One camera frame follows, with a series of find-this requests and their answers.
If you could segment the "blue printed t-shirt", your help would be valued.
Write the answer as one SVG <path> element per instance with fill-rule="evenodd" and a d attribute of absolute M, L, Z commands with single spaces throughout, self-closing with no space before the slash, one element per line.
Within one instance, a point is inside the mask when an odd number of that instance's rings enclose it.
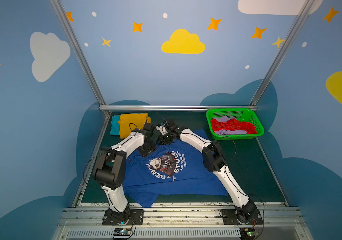
<path fill-rule="evenodd" d="M 228 195 L 220 180 L 205 168 L 202 153 L 180 140 L 158 145 L 147 157 L 134 151 L 126 161 L 123 190 L 145 208 L 160 195 Z"/>

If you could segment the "green plastic laundry basket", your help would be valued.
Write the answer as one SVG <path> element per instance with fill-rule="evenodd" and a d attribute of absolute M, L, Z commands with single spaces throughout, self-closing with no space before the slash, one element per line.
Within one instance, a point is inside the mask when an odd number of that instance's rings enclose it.
<path fill-rule="evenodd" d="M 211 120 L 214 118 L 221 117 L 235 117 L 237 120 L 241 122 L 248 122 L 253 124 L 256 127 L 256 134 L 248 134 L 248 135 L 217 135 L 213 132 L 211 127 Z M 260 137 L 265 133 L 265 129 L 258 119 L 257 115 L 254 111 L 249 109 L 211 109 L 206 112 L 206 118 L 209 124 L 209 129 L 211 131 L 212 137 L 215 140 L 248 140 L 253 139 L 255 137 Z"/>

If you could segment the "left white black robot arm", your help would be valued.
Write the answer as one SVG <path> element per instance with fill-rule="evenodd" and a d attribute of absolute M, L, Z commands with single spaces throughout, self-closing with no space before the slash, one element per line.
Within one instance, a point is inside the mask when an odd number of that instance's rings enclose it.
<path fill-rule="evenodd" d="M 129 204 L 123 191 L 127 158 L 135 151 L 147 157 L 157 149 L 152 139 L 154 126 L 145 124 L 134 129 L 128 137 L 96 157 L 92 177 L 106 194 L 109 201 L 107 212 L 112 215 L 128 215 Z"/>

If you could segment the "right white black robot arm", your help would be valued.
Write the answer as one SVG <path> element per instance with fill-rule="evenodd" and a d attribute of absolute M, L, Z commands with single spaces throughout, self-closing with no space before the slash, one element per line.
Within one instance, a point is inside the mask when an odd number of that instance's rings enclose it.
<path fill-rule="evenodd" d="M 160 143 L 168 144 L 178 139 L 202 153 L 204 167 L 219 179 L 233 201 L 235 212 L 230 214 L 231 218 L 241 225 L 264 223 L 264 211 L 257 208 L 233 177 L 218 141 L 204 139 L 190 129 L 178 126 L 171 118 L 158 124 L 156 129 L 160 132 Z"/>

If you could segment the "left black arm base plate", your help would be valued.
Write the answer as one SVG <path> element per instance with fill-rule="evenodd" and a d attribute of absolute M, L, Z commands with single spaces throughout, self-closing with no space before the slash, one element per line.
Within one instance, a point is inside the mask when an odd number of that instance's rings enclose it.
<path fill-rule="evenodd" d="M 104 213 L 103 226 L 127 226 L 127 225 L 142 225 L 143 210 L 129 210 L 122 213 L 113 210 L 106 210 Z"/>

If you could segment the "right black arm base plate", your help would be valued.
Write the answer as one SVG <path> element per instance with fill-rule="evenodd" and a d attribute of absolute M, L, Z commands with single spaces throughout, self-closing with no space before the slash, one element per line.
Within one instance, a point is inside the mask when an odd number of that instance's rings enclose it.
<path fill-rule="evenodd" d="M 262 225 L 264 223 L 259 210 L 246 214 L 237 209 L 222 209 L 220 216 L 223 219 L 224 225 Z"/>

